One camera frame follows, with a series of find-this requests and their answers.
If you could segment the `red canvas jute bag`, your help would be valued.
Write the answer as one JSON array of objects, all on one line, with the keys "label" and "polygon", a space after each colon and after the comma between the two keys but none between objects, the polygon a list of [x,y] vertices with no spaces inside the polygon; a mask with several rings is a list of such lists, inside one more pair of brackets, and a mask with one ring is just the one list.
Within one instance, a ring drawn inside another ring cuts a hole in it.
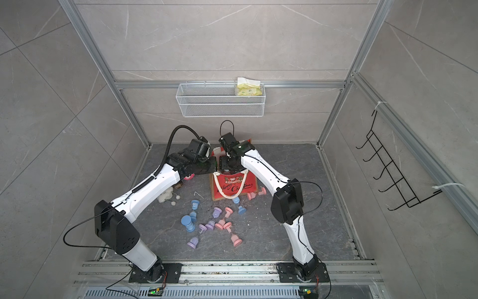
[{"label": "red canvas jute bag", "polygon": [[220,170],[220,158],[226,156],[225,150],[222,147],[216,147],[212,150],[212,156],[217,161],[217,173],[210,175],[210,187],[212,193],[212,200],[219,201],[222,199],[233,199],[239,195],[247,195],[248,193],[255,193],[259,190],[256,176],[252,172],[245,174],[239,172],[237,174],[230,174],[226,171]]}]

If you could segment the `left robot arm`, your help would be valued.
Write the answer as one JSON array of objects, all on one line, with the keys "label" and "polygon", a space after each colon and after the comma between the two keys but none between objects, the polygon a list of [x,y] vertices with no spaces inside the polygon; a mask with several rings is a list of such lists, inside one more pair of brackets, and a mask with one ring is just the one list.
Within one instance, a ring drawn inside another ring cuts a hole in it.
[{"label": "left robot arm", "polygon": [[215,159],[210,155],[210,143],[198,134],[189,146],[171,153],[171,145],[181,126],[173,129],[161,163],[146,179],[122,196],[94,207],[94,232],[111,249],[132,264],[132,270],[150,283],[164,275],[163,263],[142,240],[134,227],[139,215],[169,188],[192,175],[215,171]]}]

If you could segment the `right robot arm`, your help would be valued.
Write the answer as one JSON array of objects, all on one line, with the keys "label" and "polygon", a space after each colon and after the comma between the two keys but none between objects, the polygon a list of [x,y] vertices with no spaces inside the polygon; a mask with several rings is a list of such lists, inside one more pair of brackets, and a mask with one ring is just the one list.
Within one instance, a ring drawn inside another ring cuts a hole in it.
[{"label": "right robot arm", "polygon": [[302,181],[289,179],[276,171],[248,141],[238,141],[233,133],[222,134],[219,143],[225,155],[219,158],[218,170],[244,177],[254,174],[269,190],[273,199],[271,213],[283,225],[293,250],[297,276],[302,281],[311,280],[321,264],[310,244],[303,211]]}]

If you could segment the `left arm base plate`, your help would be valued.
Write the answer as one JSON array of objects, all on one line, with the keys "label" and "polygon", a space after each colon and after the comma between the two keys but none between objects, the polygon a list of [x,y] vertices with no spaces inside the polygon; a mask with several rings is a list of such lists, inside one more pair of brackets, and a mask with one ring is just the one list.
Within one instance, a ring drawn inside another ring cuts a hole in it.
[{"label": "left arm base plate", "polygon": [[136,265],[133,265],[132,273],[129,277],[129,283],[139,284],[176,284],[179,282],[183,265],[181,263],[162,263],[155,264],[149,271],[142,271]]}]

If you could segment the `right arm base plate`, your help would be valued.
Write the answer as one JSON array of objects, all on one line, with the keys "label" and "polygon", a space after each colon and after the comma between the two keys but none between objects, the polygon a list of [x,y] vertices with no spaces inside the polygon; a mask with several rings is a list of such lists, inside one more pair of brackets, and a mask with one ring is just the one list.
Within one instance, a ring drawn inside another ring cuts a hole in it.
[{"label": "right arm base plate", "polygon": [[301,265],[296,262],[276,264],[281,283],[329,283],[330,278],[325,264],[312,261]]}]

